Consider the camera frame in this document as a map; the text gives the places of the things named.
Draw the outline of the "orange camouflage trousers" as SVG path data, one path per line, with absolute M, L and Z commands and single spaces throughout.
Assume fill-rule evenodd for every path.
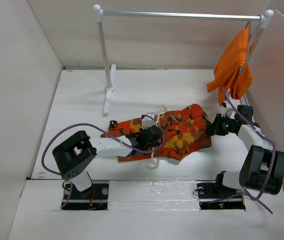
M 108 132 L 121 137 L 137 133 L 142 128 L 142 118 L 127 121 L 110 121 Z M 200 149 L 210 148 L 211 136 L 206 133 L 211 121 L 202 107 L 192 104 L 182 110 L 167 111 L 160 115 L 159 124 L 164 131 L 164 145 L 153 157 L 183 160 L 189 154 Z M 119 162 L 150 159 L 151 154 L 118 157 Z

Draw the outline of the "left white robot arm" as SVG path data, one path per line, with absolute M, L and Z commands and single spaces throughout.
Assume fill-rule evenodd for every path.
M 158 150 L 161 144 L 163 131 L 157 125 L 120 137 L 91 138 L 81 130 L 55 147 L 52 154 L 62 179 L 72 183 L 80 197 L 88 198 L 93 183 L 86 167 L 94 158 L 138 157 Z

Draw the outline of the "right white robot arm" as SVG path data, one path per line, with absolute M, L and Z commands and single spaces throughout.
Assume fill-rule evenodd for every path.
M 238 105 L 234 117 L 231 117 L 232 110 L 227 107 L 223 113 L 218 113 L 206 132 L 211 136 L 236 134 L 247 148 L 247 155 L 240 171 L 222 171 L 217 175 L 214 193 L 224 197 L 231 189 L 236 189 L 277 195 L 284 178 L 284 152 L 277 151 L 262 135 L 259 125 L 252 120 L 251 106 Z

